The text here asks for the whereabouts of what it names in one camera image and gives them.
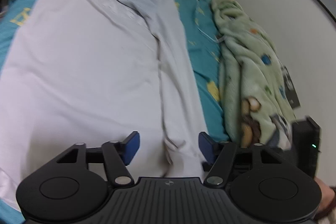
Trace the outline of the person's right hand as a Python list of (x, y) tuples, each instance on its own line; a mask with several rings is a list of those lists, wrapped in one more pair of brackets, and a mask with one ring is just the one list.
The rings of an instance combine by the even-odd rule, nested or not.
[(319, 224), (336, 224), (335, 186), (328, 186), (317, 177), (314, 180), (322, 193), (322, 200), (314, 221)]

